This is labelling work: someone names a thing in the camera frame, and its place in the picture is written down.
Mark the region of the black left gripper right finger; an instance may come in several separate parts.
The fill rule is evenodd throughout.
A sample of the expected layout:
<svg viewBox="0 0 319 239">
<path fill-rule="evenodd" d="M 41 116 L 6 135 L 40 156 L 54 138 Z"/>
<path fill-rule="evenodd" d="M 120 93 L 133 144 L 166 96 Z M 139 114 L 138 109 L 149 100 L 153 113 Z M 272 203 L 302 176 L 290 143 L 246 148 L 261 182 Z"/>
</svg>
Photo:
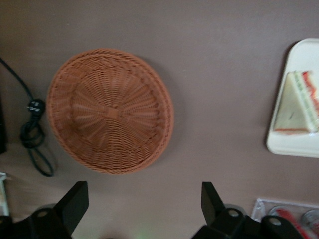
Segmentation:
<svg viewBox="0 0 319 239">
<path fill-rule="evenodd" d="M 264 216 L 260 222 L 241 210 L 225 206 L 211 182 L 202 182 L 201 209 L 206 221 L 194 239 L 301 239 L 287 219 Z"/>
</svg>

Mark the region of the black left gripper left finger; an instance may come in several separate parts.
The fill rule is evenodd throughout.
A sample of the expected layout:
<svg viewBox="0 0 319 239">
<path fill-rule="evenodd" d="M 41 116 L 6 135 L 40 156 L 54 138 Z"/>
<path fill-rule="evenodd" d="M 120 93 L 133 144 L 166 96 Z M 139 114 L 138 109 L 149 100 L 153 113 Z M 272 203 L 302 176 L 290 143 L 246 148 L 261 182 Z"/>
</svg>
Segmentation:
<svg viewBox="0 0 319 239">
<path fill-rule="evenodd" d="M 53 207 L 42 207 L 19 222 L 14 222 L 10 216 L 1 216 L 0 237 L 70 239 L 88 207 L 88 183 L 78 181 Z"/>
</svg>

